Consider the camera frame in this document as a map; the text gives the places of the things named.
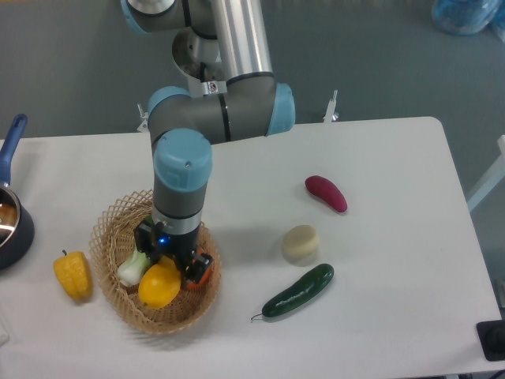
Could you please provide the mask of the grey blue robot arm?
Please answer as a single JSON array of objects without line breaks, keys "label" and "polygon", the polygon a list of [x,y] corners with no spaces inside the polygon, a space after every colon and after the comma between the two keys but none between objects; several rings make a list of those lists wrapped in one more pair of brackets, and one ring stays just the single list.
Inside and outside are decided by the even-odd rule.
[{"label": "grey blue robot arm", "polygon": [[122,11],[139,32],[178,29],[196,65],[199,96],[165,87],[148,102],[153,226],[137,227],[135,239],[150,259],[169,257],[184,283],[198,284],[212,263],[196,250],[211,146],[289,131],[294,97],[272,72],[258,1],[124,1]]}]

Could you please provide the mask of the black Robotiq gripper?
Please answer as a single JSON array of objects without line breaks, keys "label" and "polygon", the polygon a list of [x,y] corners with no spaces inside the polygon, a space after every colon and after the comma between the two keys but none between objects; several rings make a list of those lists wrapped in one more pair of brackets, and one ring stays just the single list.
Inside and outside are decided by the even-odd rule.
[{"label": "black Robotiq gripper", "polygon": [[183,284],[204,283],[211,272],[213,257],[196,247],[199,227],[183,235],[167,234],[161,224],[151,228],[152,225],[146,221],[134,228],[136,249],[150,263],[158,263],[161,257],[169,257],[181,272]]}]

